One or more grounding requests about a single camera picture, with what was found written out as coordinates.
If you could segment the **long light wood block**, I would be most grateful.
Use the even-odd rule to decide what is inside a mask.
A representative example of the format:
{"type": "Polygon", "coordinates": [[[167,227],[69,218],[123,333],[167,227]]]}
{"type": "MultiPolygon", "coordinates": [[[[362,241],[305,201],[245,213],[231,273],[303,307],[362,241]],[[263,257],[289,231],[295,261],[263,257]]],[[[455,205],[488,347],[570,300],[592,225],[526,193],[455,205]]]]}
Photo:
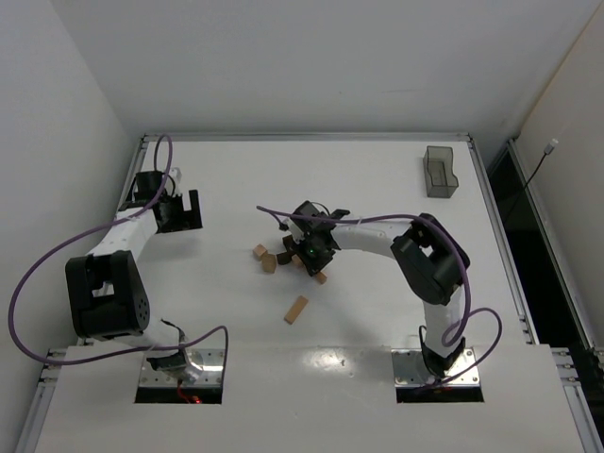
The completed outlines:
{"type": "Polygon", "coordinates": [[[303,295],[298,296],[294,303],[291,305],[291,307],[289,308],[289,310],[287,311],[287,313],[284,316],[284,321],[289,324],[292,325],[296,319],[299,317],[299,315],[301,314],[301,312],[306,308],[306,306],[309,303],[309,299],[303,295]]]}

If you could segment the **smoky transparent plastic bin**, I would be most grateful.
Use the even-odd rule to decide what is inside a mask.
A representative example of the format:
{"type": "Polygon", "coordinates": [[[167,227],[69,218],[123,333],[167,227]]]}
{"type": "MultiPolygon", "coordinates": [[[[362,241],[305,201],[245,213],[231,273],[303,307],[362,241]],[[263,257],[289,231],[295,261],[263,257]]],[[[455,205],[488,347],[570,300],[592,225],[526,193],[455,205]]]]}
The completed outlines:
{"type": "Polygon", "coordinates": [[[453,171],[454,150],[450,146],[429,145],[423,157],[427,197],[451,198],[459,188],[453,171]]]}

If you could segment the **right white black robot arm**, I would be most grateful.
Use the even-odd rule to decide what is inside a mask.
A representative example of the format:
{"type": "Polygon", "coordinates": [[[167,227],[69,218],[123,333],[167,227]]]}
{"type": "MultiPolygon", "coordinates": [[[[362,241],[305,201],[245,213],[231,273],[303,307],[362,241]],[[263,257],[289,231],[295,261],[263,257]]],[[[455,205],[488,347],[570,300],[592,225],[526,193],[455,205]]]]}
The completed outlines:
{"type": "Polygon", "coordinates": [[[286,249],[312,277],[341,250],[394,260],[423,303],[424,363],[433,376],[445,377],[465,347],[463,332],[471,309],[470,260],[435,217],[421,213],[356,218],[348,210],[327,213],[305,201],[279,228],[290,233],[284,240],[286,249]]]}

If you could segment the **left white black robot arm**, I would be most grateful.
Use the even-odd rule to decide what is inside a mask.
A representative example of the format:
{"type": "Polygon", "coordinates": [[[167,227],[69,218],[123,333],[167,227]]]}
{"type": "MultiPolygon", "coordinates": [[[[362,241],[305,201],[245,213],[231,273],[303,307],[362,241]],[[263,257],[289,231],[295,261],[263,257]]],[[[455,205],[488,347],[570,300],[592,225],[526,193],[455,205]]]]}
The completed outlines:
{"type": "Polygon", "coordinates": [[[115,225],[87,255],[68,260],[65,274],[78,337],[140,348],[154,371],[192,383],[203,372],[201,356],[185,346],[180,327],[152,315],[137,267],[154,235],[202,226],[198,192],[189,192],[184,207],[180,180],[177,167],[139,172],[115,225]]]}

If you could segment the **dark wood arch block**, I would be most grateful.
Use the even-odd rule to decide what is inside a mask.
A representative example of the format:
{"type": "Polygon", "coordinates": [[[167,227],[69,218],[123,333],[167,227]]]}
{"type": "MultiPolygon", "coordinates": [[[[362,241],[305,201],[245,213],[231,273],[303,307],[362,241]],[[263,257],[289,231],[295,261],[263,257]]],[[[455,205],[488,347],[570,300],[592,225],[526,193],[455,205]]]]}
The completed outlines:
{"type": "Polygon", "coordinates": [[[297,255],[292,255],[292,263],[298,268],[302,268],[304,266],[303,261],[297,255]]]}

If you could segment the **dark wood small block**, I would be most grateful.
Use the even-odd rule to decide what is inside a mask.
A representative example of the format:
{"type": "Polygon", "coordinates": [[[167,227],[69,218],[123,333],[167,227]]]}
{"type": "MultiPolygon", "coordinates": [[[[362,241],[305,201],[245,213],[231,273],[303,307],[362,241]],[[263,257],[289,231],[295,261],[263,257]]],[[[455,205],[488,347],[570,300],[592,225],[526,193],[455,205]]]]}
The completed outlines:
{"type": "Polygon", "coordinates": [[[277,254],[277,264],[286,265],[292,261],[292,255],[289,252],[282,252],[277,254]]]}

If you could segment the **light wood hexagonal block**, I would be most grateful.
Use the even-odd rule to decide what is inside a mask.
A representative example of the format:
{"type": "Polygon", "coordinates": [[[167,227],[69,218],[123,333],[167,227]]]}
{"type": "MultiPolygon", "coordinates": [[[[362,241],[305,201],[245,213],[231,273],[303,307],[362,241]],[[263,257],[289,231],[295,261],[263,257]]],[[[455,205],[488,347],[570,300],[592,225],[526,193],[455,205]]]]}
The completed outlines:
{"type": "Polygon", "coordinates": [[[260,258],[261,269],[266,274],[273,274],[277,269],[277,256],[265,253],[260,258]]]}

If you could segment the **light wood cube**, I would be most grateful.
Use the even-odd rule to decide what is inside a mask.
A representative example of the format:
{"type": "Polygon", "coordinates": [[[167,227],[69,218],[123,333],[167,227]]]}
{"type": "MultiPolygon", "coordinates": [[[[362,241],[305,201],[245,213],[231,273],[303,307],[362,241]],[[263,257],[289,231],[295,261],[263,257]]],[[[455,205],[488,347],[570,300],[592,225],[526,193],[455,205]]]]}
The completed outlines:
{"type": "Polygon", "coordinates": [[[252,252],[256,260],[261,260],[267,253],[267,249],[262,244],[258,244],[253,248],[252,252]]]}

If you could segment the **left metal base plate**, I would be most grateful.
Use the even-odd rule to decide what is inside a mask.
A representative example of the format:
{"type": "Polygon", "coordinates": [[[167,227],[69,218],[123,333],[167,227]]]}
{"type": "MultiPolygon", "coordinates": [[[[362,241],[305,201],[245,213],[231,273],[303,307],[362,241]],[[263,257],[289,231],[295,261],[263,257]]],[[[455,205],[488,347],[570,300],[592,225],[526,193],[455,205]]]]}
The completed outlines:
{"type": "Polygon", "coordinates": [[[175,388],[180,383],[185,389],[220,388],[225,364],[224,349],[188,348],[183,353],[172,352],[160,357],[145,353],[139,373],[143,388],[175,388]]]}

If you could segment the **metal base plate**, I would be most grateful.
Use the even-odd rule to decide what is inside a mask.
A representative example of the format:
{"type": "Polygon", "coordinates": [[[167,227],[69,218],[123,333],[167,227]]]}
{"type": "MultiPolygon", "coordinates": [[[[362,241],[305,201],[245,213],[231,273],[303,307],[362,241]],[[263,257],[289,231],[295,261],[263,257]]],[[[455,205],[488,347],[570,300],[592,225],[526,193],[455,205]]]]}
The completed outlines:
{"type": "MultiPolygon", "coordinates": [[[[397,389],[411,390],[435,384],[438,378],[432,375],[424,363],[420,349],[392,349],[394,385],[397,389]]],[[[480,377],[473,348],[465,348],[445,371],[445,387],[453,389],[479,388],[480,377]]]]}
{"type": "Polygon", "coordinates": [[[143,388],[175,388],[180,383],[185,389],[220,388],[225,364],[224,349],[188,348],[183,353],[172,352],[160,357],[145,353],[139,373],[143,388]]]}

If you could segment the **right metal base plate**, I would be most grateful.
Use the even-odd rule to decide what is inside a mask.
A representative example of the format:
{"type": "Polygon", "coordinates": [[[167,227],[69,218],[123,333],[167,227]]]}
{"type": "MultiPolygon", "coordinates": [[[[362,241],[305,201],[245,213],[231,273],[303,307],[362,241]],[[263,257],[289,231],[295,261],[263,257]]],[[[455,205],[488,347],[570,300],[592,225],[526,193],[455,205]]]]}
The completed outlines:
{"type": "MultiPolygon", "coordinates": [[[[411,390],[435,384],[438,378],[432,375],[424,363],[420,349],[392,349],[394,385],[397,389],[411,390]]],[[[453,389],[479,388],[480,377],[473,348],[465,348],[445,371],[445,387],[453,389]]]]}

